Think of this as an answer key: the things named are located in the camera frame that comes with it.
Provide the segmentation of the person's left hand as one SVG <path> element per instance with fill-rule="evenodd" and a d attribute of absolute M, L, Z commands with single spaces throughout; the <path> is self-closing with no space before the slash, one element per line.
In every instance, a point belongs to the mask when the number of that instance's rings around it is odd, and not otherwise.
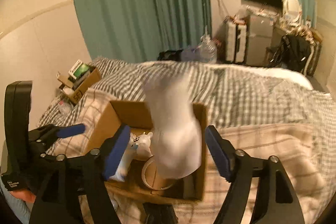
<path fill-rule="evenodd" d="M 36 200 L 36 196 L 27 189 L 10 191 L 10 194 L 13 197 L 23 200 L 24 202 L 27 202 L 27 203 L 34 203 Z"/>

